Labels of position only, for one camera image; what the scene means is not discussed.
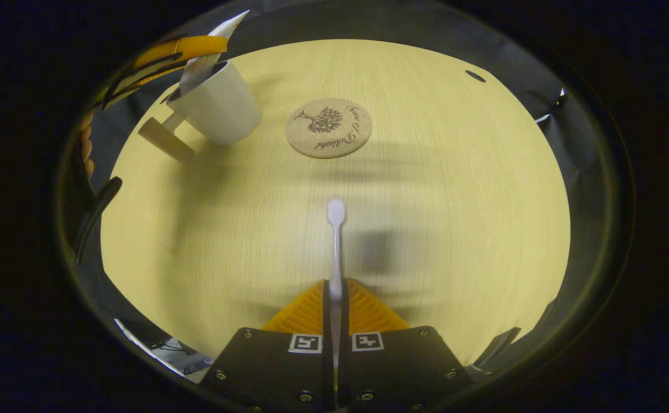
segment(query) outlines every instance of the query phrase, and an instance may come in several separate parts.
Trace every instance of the orange soft gripper pad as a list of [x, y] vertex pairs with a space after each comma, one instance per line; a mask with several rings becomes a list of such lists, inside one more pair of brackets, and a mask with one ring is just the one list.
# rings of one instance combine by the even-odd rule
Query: orange soft gripper pad
[[350, 335], [410, 329], [395, 311], [356, 280], [347, 279], [350, 296]]
[[[323, 334], [323, 287], [316, 283], [271, 318], [263, 330], [279, 333]], [[410, 329], [398, 314], [356, 280], [347, 279], [350, 296], [350, 335]]]
[[296, 297], [268, 321], [263, 330], [267, 332], [323, 334], [322, 292], [324, 281], [316, 283]]

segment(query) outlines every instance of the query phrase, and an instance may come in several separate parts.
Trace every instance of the white plastic spoon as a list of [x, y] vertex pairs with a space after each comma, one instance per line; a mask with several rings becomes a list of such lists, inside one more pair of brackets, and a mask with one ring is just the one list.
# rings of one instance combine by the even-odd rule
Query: white plastic spoon
[[339, 270], [340, 244], [339, 227], [345, 222], [345, 203], [332, 199], [327, 205], [327, 220], [334, 228], [334, 271], [329, 278], [329, 320], [332, 332], [332, 352], [334, 368], [339, 366], [339, 334], [342, 329], [342, 274]]

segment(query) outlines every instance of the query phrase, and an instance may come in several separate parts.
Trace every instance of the printed tree logo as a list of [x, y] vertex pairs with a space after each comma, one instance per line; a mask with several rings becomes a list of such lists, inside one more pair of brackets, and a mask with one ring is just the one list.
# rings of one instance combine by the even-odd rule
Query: printed tree logo
[[298, 118], [310, 120], [311, 123], [308, 125], [308, 130], [313, 133], [330, 133], [342, 124], [342, 113], [337, 112], [337, 110], [331, 107], [325, 107], [316, 116], [306, 115], [306, 112], [302, 110], [295, 119]]

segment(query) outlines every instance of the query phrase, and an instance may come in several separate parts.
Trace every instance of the cork coaster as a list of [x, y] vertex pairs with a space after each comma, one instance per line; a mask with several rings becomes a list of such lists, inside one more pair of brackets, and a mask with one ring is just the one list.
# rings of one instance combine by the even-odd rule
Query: cork coaster
[[355, 102], [318, 99], [292, 113], [286, 138], [293, 148], [314, 158], [344, 157], [360, 149], [373, 132], [373, 118]]

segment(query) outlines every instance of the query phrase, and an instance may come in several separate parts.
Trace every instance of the light wood tabletop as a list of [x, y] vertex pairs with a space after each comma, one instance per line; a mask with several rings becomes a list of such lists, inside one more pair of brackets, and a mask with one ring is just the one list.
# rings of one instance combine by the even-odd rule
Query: light wood tabletop
[[[559, 290], [569, 209], [549, 144], [523, 105], [481, 68], [430, 50], [318, 40], [232, 59], [263, 120], [232, 146], [188, 123], [179, 162], [138, 129], [112, 172], [103, 214], [107, 275], [146, 317], [211, 357], [332, 272], [327, 202], [347, 207], [343, 276], [411, 326], [429, 325], [461, 363], [495, 335], [530, 331]], [[485, 82], [474, 79], [472, 71]], [[335, 159], [293, 149], [286, 122], [341, 98], [373, 118], [369, 141]]]

